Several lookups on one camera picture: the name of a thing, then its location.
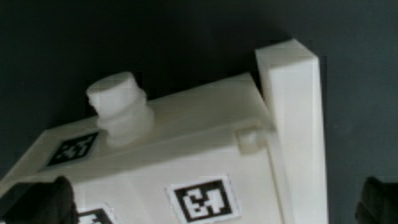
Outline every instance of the cylindrical knob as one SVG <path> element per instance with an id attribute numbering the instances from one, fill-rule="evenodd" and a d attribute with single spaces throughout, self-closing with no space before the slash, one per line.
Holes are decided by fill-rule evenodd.
<path id="1" fill-rule="evenodd" d="M 87 95 L 98 112 L 98 127 L 109 132 L 107 143 L 121 147 L 150 132 L 155 122 L 134 74 L 121 72 L 102 79 L 91 85 Z"/>

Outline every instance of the white plastic object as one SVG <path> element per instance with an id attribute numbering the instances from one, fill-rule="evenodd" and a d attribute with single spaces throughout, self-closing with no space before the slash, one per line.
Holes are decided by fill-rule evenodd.
<path id="1" fill-rule="evenodd" d="M 121 72 L 102 79 L 87 89 L 89 101 L 98 112 L 98 127 L 107 130 L 112 147 L 128 145 L 150 132 L 155 114 L 146 105 L 146 92 L 134 75 Z"/>
<path id="2" fill-rule="evenodd" d="M 283 143 L 297 224 L 327 224 L 318 57 L 292 40 L 256 50 L 265 103 Z"/>
<path id="3" fill-rule="evenodd" d="M 62 140 L 98 131 L 96 118 L 45 131 L 2 181 L 0 195 L 16 182 L 48 181 L 62 174 L 71 180 L 78 209 L 107 203 L 121 224 L 178 224 L 167 188 L 228 176 L 238 218 L 226 223 L 292 224 L 279 192 L 279 183 L 288 182 L 279 175 L 283 158 L 274 143 L 267 143 L 276 133 L 261 141 L 254 137 L 260 145 L 242 147 L 253 141 L 240 130 L 254 131 L 254 136 L 272 130 L 251 75 L 158 98 L 150 105 L 157 120 L 142 141 L 107 150 L 100 134 L 89 158 L 43 170 Z"/>

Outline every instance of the black object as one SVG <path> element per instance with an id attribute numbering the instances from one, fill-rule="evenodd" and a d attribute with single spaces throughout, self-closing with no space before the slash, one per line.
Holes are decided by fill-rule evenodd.
<path id="1" fill-rule="evenodd" d="M 368 178 L 357 204 L 357 224 L 398 223 L 398 184 Z"/>
<path id="2" fill-rule="evenodd" d="M 54 183 L 18 183 L 0 199 L 6 224 L 77 224 L 73 188 L 66 177 Z"/>

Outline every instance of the dark background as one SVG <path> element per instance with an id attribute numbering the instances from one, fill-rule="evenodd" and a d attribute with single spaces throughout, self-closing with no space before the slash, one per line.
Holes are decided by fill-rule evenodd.
<path id="1" fill-rule="evenodd" d="M 41 131 L 93 115 L 86 88 L 134 71 L 155 99 L 253 71 L 297 38 L 322 59 L 331 223 L 354 223 L 365 178 L 398 181 L 395 0 L 4 0 L 0 175 Z"/>

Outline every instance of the white vertical board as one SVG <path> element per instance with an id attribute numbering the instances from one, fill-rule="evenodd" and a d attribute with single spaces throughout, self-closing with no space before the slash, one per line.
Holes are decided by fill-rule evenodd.
<path id="1" fill-rule="evenodd" d="M 283 144 L 297 224 L 327 224 L 318 57 L 297 40 L 256 50 L 265 103 Z"/>

